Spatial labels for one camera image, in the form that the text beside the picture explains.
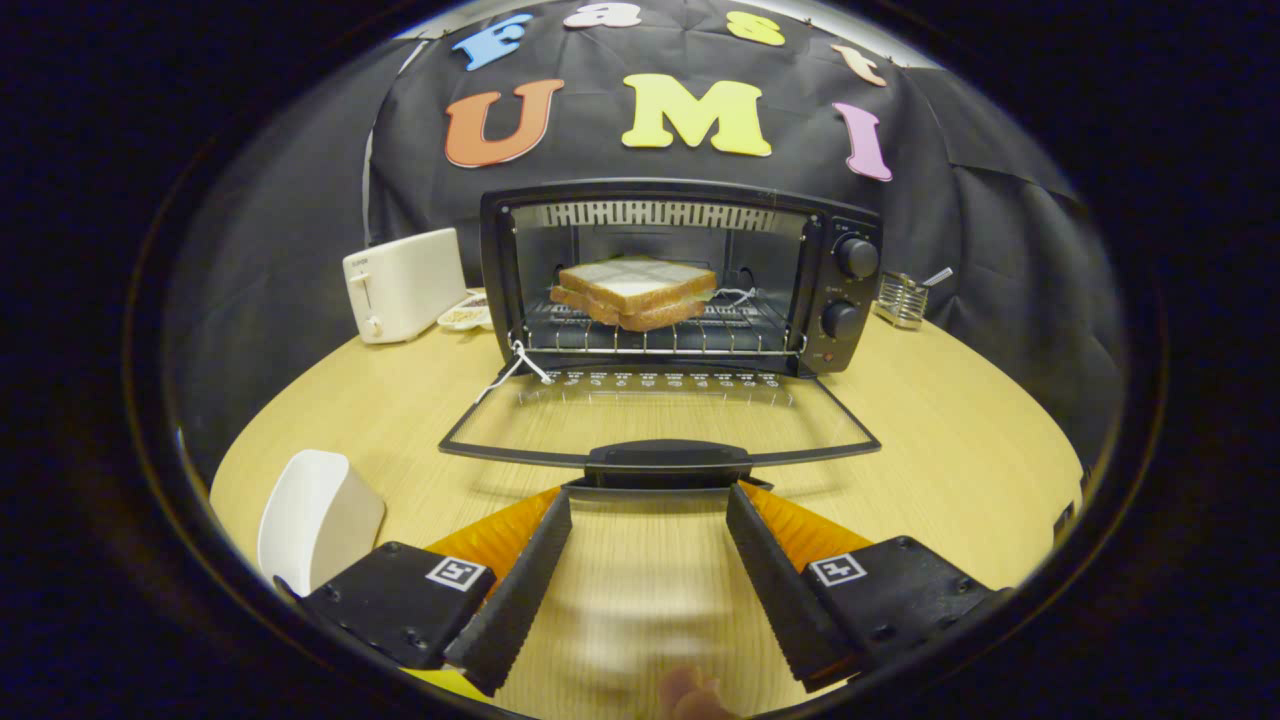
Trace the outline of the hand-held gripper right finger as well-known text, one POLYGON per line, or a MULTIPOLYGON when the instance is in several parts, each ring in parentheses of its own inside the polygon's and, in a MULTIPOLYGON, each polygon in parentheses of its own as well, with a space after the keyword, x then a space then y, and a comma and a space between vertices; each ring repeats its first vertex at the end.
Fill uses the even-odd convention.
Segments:
POLYGON ((1007 594, 918 539, 868 541, 746 482, 731 488, 726 521, 791 673, 808 691, 941 644, 1007 594))

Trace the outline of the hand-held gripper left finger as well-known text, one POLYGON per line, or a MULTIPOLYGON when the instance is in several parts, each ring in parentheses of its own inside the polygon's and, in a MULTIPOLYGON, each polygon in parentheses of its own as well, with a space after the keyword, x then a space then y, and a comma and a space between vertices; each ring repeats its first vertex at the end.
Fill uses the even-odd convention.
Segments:
POLYGON ((562 488, 530 496, 417 548, 387 542, 316 589, 275 585, 362 656, 412 671, 452 666, 500 689, 530 633, 572 529, 562 488))

